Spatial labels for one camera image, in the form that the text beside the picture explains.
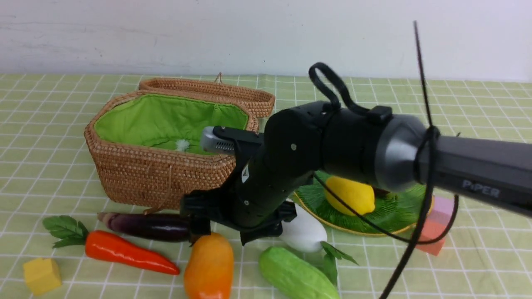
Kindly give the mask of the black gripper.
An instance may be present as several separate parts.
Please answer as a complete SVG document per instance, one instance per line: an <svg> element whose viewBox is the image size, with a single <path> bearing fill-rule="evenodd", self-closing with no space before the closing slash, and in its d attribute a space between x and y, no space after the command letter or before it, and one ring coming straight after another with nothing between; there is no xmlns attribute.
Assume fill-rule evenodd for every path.
<svg viewBox="0 0 532 299"><path fill-rule="evenodd" d="M242 246L279 237L283 222L297 215L287 197L310 184L316 169L317 161L303 156L256 156L238 165L220 187L184 195L179 212L189 217L190 244L211 235L211 222L238 231Z"/></svg>

